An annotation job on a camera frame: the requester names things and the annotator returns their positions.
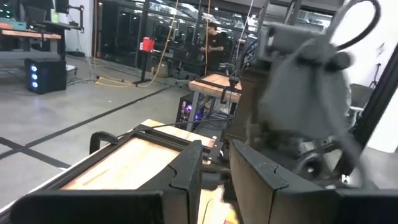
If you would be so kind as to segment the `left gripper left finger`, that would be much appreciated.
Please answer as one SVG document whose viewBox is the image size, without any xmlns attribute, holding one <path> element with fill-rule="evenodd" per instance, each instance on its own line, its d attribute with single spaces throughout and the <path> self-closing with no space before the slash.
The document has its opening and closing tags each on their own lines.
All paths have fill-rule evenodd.
<svg viewBox="0 0 398 224">
<path fill-rule="evenodd" d="M 193 141 L 137 190 L 28 194 L 11 207 L 11 224 L 197 224 L 202 152 Z"/>
</svg>

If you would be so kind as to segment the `wooden desk with black frame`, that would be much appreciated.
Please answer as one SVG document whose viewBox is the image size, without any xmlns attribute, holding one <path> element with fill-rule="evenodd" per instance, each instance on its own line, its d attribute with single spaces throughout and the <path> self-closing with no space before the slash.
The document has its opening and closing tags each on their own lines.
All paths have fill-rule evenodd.
<svg viewBox="0 0 398 224">
<path fill-rule="evenodd" d="M 0 22 L 0 36 L 22 38 L 22 50 L 0 51 L 0 60 L 24 60 L 26 58 L 61 58 L 58 51 L 58 43 L 62 36 L 58 34 L 46 34 L 34 30 L 15 30 L 10 24 Z M 49 40 L 50 50 L 39 51 L 31 49 L 31 39 Z"/>
</svg>

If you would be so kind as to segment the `black computer tower blue lights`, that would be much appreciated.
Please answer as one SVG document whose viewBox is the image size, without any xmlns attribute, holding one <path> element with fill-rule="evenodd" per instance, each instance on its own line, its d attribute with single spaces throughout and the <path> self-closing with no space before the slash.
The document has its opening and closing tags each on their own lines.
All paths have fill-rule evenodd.
<svg viewBox="0 0 398 224">
<path fill-rule="evenodd" d="M 25 85 L 29 91 L 43 95 L 66 90 L 66 61 L 57 58 L 27 58 L 24 67 Z"/>
</svg>

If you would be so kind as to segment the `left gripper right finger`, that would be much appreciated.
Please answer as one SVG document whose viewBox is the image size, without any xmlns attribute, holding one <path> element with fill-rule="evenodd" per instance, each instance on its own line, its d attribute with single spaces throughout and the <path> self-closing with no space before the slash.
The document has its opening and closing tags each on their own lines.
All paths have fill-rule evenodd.
<svg viewBox="0 0 398 224">
<path fill-rule="evenodd" d="M 229 161 L 244 224 L 398 224 L 398 190 L 325 189 L 238 140 Z"/>
</svg>

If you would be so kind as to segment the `red container on stand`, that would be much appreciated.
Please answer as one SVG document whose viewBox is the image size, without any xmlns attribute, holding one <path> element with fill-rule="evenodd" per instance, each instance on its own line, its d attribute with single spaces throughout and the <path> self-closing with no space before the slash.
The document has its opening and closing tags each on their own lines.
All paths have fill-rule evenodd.
<svg viewBox="0 0 398 224">
<path fill-rule="evenodd" d="M 155 40 L 150 37 L 144 37 L 140 49 L 145 52 L 152 52 L 154 50 Z"/>
</svg>

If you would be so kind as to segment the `person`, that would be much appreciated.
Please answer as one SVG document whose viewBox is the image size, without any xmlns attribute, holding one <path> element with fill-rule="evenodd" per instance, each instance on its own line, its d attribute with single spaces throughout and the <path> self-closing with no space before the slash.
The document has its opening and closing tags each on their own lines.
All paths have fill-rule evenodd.
<svg viewBox="0 0 398 224">
<path fill-rule="evenodd" d="M 203 47 L 200 49 L 205 56 L 205 73 L 217 72 L 220 64 L 228 61 L 230 42 L 225 32 L 218 32 L 217 25 L 209 22 Z"/>
</svg>

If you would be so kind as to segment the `grey chair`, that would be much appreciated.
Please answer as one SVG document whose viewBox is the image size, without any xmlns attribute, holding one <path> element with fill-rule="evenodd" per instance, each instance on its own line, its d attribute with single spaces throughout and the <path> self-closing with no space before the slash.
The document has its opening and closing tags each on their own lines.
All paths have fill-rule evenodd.
<svg viewBox="0 0 398 224">
<path fill-rule="evenodd" d="M 351 84 L 351 104 L 350 107 L 364 109 L 367 105 L 374 89 L 360 84 Z"/>
</svg>

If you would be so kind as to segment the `computer case with purple light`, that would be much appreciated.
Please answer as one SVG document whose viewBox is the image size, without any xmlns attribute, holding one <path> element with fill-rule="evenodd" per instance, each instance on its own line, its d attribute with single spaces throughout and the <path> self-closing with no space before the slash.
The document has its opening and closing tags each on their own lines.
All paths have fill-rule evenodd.
<svg viewBox="0 0 398 224">
<path fill-rule="evenodd" d="M 205 95 L 202 93 L 192 92 L 180 98 L 180 102 L 177 108 L 176 123 L 181 123 L 183 121 L 189 121 L 190 113 L 193 109 L 193 101 L 197 99 L 196 113 L 193 118 L 196 123 L 193 124 L 176 124 L 175 126 L 180 129 L 185 129 L 188 131 L 195 130 L 199 122 L 203 119 L 208 119 L 211 115 L 211 111 L 215 106 L 215 98 L 210 95 Z"/>
</svg>

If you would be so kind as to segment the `black slanted metal strut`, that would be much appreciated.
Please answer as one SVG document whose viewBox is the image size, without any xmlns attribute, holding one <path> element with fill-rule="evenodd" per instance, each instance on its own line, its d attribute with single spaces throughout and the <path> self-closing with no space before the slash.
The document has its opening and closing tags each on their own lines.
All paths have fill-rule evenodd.
<svg viewBox="0 0 398 224">
<path fill-rule="evenodd" d="M 361 117 L 352 129 L 352 135 L 356 145 L 359 147 L 357 155 L 354 157 L 358 161 L 373 131 L 380 122 L 388 104 L 394 93 L 398 89 L 398 43 L 386 67 L 376 85 Z"/>
</svg>

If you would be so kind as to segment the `wooden workbench with metal legs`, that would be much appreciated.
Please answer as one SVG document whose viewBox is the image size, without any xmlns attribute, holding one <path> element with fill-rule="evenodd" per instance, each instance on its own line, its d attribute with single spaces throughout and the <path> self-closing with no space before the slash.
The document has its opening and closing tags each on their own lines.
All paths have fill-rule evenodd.
<svg viewBox="0 0 398 224">
<path fill-rule="evenodd" d="M 233 90 L 226 90 L 226 93 L 223 93 L 224 89 L 226 87 L 229 87 L 229 80 L 230 78 L 227 75 L 212 73 L 210 75 L 206 75 L 202 78 L 191 81 L 188 84 L 188 87 L 193 91 L 193 101 L 192 110 L 188 117 L 188 120 L 195 120 L 195 115 L 201 107 L 201 103 L 199 102 L 199 97 L 201 94 L 206 95 L 210 98 L 217 98 L 220 100 L 226 99 L 227 101 L 232 102 L 232 104 L 235 104 L 235 112 L 239 112 L 237 104 L 239 103 L 242 95 L 241 83 L 238 82 L 234 86 Z"/>
</svg>

